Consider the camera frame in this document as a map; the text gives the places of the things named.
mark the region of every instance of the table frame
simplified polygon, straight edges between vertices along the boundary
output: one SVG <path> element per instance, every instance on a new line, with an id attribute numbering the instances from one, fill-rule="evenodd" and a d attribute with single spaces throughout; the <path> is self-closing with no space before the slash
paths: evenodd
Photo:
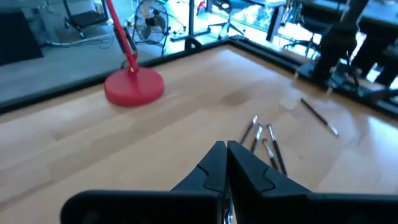
<path id="1" fill-rule="evenodd" d="M 213 42 L 210 44 L 206 44 L 206 45 L 202 45 L 197 48 L 185 49 L 182 52 L 177 52 L 174 54 L 166 55 L 164 57 L 159 57 L 159 58 L 155 58 L 153 60 L 142 62 L 142 63 L 139 63 L 139 65 L 142 67 L 155 67 L 155 66 L 162 65 L 162 64 L 165 64 L 168 62 L 172 62 L 174 60 L 178 60 L 180 58 L 188 57 L 193 54 L 198 54 L 200 52 L 210 50 L 210 49 L 222 46 L 222 45 L 232 45 L 233 47 L 236 47 L 245 52 L 253 54 L 254 56 L 257 56 L 269 63 L 273 63 L 274 65 L 277 65 L 277 66 L 287 70 L 288 72 L 291 72 L 292 74 L 295 74 L 297 69 L 305 64 L 305 62 L 300 61 L 299 59 L 293 58 L 292 56 L 289 56 L 287 54 L 283 54 L 281 51 L 278 51 L 278 49 L 272 49 L 269 47 L 265 47 L 263 45 L 259 45 L 259 44 L 255 43 L 245 37 L 242 37 L 242 36 L 232 36 L 232 37 L 228 37 L 227 39 L 219 40 L 219 41 L 216 41 L 216 42 Z M 16 101 L 13 101 L 12 103 L 9 103 L 7 105 L 0 105 L 0 114 L 7 113 L 7 112 L 10 112 L 13 110 L 17 110 L 19 108 L 23 108 L 23 107 L 26 107 L 29 105 L 33 105 L 35 103 L 40 103 L 41 101 L 49 100 L 49 99 L 52 99 L 52 98 L 55 98 L 58 96 L 62 96 L 62 95 L 74 92 L 74 91 L 82 90 L 84 88 L 102 84 L 105 81 L 105 79 L 115 71 L 116 70 L 104 72 L 104 73 L 98 74 L 97 76 L 95 76 L 93 78 L 88 78 L 88 79 L 82 80 L 80 82 L 71 83 L 69 85 L 62 86 L 57 90 L 51 90 L 51 91 L 42 93 L 40 95 L 23 97 Z M 312 78 L 308 78 L 306 76 L 301 76 L 301 75 L 299 75 L 299 78 L 303 78 L 304 80 L 309 81 L 313 84 L 316 84 L 316 85 L 320 86 L 321 88 L 327 88 L 327 86 L 325 86 L 324 83 L 320 83 Z M 396 102 L 393 102 L 391 100 L 379 100 L 377 103 L 371 103 L 370 101 L 363 100 L 361 97 L 358 96 L 358 94 L 347 91 L 344 88 L 336 88 L 333 91 L 339 95 L 343 95 L 347 98 L 350 98 L 353 101 L 357 101 L 358 103 L 368 106 L 368 107 L 370 107 L 380 113 L 383 113 L 387 116 L 390 116 L 392 118 L 398 117 L 398 103 L 396 103 Z"/>

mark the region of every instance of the gray floor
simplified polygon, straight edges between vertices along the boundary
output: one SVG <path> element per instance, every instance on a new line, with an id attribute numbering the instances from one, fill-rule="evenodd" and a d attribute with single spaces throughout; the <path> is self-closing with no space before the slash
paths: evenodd
<path id="1" fill-rule="evenodd" d="M 126 1 L 115 1 L 120 20 L 131 16 L 130 5 L 123 6 Z M 187 24 L 188 5 L 171 2 L 169 14 L 175 14 L 182 18 Z M 212 14 L 204 14 L 195 19 L 195 28 L 202 30 L 208 23 L 224 21 L 223 18 Z M 177 30 L 180 24 L 170 17 L 172 30 Z M 214 33 L 203 35 L 197 39 L 205 44 L 216 40 L 219 30 L 213 29 Z M 111 26 L 101 26 L 86 29 L 87 39 L 111 33 Z M 61 32 L 60 39 L 63 42 L 80 40 L 73 29 Z M 117 40 L 110 35 L 103 37 L 103 44 L 80 45 L 78 47 L 46 47 L 43 49 L 44 57 L 13 63 L 0 67 L 0 105 L 13 103 L 29 95 L 35 95 L 43 91 L 52 91 L 61 86 L 78 82 L 99 73 L 104 73 L 120 67 L 124 60 Z M 156 45 L 138 44 L 138 62 L 161 57 L 161 48 Z M 165 55 L 183 50 L 183 41 L 167 41 Z"/>

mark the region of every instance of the wooden table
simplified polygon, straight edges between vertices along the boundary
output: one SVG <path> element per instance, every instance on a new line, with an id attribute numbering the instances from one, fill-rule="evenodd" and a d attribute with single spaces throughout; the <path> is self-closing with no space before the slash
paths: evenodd
<path id="1" fill-rule="evenodd" d="M 0 223 L 57 223 L 63 203 L 87 189 L 169 190 L 256 113 L 273 124 L 289 177 L 310 190 L 397 193 L 396 121 L 233 47 L 155 69 L 165 93 L 149 105 L 113 106 L 95 86 L 0 116 Z M 256 154 L 268 162 L 260 145 Z"/>

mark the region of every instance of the red desk lamp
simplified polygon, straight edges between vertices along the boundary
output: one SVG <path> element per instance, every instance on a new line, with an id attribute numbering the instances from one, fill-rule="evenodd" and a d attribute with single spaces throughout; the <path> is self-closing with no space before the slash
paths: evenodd
<path id="1" fill-rule="evenodd" d="M 132 52 L 126 34 L 119 22 L 111 0 L 106 0 L 113 19 L 116 35 L 121 38 L 121 46 L 129 67 L 110 75 L 104 83 L 105 96 L 109 102 L 118 106 L 137 106 L 160 98 L 164 91 L 163 78 L 151 68 L 139 67 L 137 52 Z"/>

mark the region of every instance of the red lamp base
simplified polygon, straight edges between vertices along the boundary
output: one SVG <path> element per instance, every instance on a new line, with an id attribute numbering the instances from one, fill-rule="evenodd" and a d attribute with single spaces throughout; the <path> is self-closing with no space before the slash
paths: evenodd
<path id="1" fill-rule="evenodd" d="M 129 68 L 114 72 L 105 83 L 105 96 L 118 106 L 137 106 L 160 98 L 164 91 L 163 78 L 153 69 L 140 68 L 136 78 Z"/>

